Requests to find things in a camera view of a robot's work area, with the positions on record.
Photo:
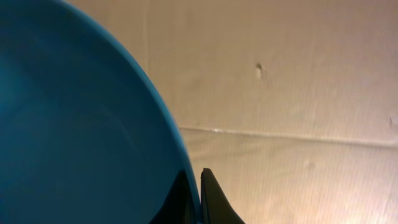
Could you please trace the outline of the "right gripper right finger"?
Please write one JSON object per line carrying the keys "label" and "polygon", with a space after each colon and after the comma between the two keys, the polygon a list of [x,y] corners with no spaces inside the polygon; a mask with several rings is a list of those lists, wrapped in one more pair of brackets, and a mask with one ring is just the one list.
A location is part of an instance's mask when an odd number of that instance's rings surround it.
{"label": "right gripper right finger", "polygon": [[244,224],[209,168],[201,173],[201,209],[204,224]]}

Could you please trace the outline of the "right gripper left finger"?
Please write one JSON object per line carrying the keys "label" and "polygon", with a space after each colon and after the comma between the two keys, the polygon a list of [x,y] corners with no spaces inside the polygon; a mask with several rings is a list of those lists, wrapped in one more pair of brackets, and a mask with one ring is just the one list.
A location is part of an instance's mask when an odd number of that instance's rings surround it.
{"label": "right gripper left finger", "polygon": [[187,175],[180,171],[160,210],[150,224],[192,224],[195,221],[192,194]]}

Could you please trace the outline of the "dark blue plate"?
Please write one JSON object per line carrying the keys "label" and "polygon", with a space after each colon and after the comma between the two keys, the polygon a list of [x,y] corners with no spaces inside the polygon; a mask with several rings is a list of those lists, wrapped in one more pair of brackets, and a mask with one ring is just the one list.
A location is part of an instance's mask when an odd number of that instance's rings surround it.
{"label": "dark blue plate", "polygon": [[131,54],[65,1],[1,2],[1,222],[149,223],[187,175],[170,112]]}

